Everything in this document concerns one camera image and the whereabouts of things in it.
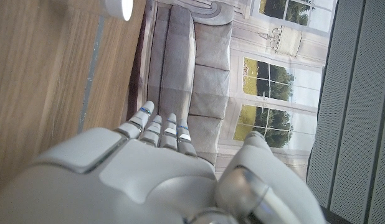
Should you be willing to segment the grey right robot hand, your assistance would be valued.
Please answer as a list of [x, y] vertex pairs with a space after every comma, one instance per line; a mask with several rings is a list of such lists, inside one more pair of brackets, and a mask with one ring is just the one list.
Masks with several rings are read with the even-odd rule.
[[324, 223], [311, 190], [251, 131], [220, 178], [187, 122], [147, 101], [36, 157], [0, 190], [0, 223]]

